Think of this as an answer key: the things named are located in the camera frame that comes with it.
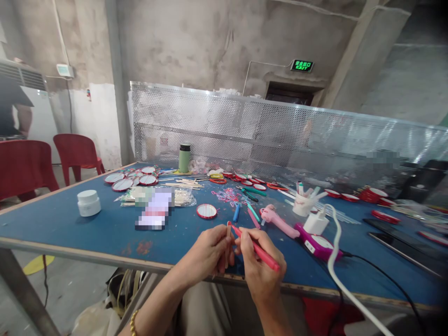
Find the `white jar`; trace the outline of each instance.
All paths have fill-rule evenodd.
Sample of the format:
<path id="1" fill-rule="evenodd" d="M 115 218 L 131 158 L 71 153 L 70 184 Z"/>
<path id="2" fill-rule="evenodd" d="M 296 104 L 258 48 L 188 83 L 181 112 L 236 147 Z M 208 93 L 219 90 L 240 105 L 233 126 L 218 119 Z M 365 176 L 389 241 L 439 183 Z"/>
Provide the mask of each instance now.
<path id="1" fill-rule="evenodd" d="M 96 215 L 101 211 L 101 203 L 99 202 L 96 190 L 85 190 L 78 194 L 79 214 L 82 217 Z"/>

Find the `left hand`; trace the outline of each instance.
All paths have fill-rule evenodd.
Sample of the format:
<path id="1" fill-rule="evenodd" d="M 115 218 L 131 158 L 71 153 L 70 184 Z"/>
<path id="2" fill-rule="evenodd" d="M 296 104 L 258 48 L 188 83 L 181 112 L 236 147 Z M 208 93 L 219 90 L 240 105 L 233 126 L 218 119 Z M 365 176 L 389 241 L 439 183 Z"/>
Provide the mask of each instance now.
<path id="1" fill-rule="evenodd" d="M 230 245 L 232 237 L 227 237 L 224 224 L 203 231 L 195 244 L 185 256 L 173 267 L 179 279 L 185 281 L 187 287 L 194 286 L 209 275 L 225 272 L 225 251 L 230 250 L 229 264 L 235 264 L 235 254 Z"/>

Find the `exit sign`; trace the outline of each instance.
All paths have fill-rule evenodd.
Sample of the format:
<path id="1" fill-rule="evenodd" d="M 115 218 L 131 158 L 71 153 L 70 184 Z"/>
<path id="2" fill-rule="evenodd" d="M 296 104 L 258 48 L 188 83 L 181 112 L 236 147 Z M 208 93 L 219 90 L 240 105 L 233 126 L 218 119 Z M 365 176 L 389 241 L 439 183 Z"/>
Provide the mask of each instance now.
<path id="1" fill-rule="evenodd" d="M 314 63 L 302 60 L 294 60 L 291 66 L 292 71 L 311 72 Z"/>

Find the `table leg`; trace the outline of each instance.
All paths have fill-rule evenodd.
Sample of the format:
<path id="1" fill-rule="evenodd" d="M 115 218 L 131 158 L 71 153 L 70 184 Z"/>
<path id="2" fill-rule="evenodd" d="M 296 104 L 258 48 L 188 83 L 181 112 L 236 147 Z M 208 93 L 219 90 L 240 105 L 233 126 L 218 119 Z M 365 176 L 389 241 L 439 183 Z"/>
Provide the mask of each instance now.
<path id="1" fill-rule="evenodd" d="M 60 336 L 33 286 L 23 273 L 13 252 L 0 248 L 0 284 L 28 319 L 34 332 L 41 336 Z"/>

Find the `bracelet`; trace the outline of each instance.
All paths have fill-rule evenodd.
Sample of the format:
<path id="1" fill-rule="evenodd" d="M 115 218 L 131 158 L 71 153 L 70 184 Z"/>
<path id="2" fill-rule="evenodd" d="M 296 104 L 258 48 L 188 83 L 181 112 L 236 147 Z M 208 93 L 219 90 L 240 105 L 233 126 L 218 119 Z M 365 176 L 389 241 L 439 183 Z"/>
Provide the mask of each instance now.
<path id="1" fill-rule="evenodd" d="M 131 317 L 131 336 L 137 336 L 137 333 L 135 332 L 134 321 L 135 321 L 135 317 L 137 316 L 138 312 L 139 312 L 139 309 L 134 311 L 134 313 L 132 314 L 132 317 Z"/>

